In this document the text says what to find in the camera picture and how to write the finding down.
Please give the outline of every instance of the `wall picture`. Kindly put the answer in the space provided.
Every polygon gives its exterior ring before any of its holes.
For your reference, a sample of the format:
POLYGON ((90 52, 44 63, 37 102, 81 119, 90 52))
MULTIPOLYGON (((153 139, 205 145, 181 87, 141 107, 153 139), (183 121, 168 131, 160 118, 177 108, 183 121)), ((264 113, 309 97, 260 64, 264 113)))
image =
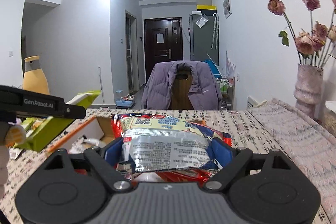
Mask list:
POLYGON ((232 14, 230 0, 224 0, 223 7, 225 18, 228 18, 232 14))

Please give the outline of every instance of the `doorway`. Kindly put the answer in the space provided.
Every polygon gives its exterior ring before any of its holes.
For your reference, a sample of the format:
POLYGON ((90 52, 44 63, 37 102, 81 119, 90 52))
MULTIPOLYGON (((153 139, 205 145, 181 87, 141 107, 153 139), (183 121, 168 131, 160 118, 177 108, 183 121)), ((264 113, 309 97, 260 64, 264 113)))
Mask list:
POLYGON ((128 94, 139 90, 139 69, 137 57, 137 19, 126 12, 126 66, 128 94))
POLYGON ((183 60, 182 18, 144 20, 146 80, 156 63, 183 60))

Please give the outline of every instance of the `purple jacket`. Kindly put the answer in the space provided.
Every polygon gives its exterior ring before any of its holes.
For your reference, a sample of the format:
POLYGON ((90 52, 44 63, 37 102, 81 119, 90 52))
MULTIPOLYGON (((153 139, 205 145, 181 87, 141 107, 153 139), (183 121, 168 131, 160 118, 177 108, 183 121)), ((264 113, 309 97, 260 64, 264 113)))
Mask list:
POLYGON ((172 85, 178 69, 190 68, 193 77, 188 97, 195 110, 218 110, 222 95, 207 63, 173 61, 157 63, 148 79, 142 96, 144 109, 168 109, 172 85))

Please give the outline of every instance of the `metal screw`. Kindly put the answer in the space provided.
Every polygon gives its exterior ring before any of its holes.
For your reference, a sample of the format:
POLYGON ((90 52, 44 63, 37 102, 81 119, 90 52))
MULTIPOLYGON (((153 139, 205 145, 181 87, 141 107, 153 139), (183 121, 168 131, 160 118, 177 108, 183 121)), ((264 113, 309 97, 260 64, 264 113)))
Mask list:
POLYGON ((115 182, 113 187, 117 190, 127 190, 129 187, 131 187, 131 184, 126 180, 120 180, 115 182))
POLYGON ((218 190, 220 187, 222 187, 222 184, 219 181, 211 180, 205 184, 205 187, 209 190, 218 190))

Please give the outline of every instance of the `pink ceramic vase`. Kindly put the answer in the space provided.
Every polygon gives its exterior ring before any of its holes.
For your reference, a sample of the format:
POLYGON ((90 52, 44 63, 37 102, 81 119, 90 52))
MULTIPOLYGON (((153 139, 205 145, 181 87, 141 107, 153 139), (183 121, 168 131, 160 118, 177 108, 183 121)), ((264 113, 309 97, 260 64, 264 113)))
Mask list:
POLYGON ((315 107, 321 101, 323 69, 298 64, 294 97, 295 107, 314 119, 315 107))

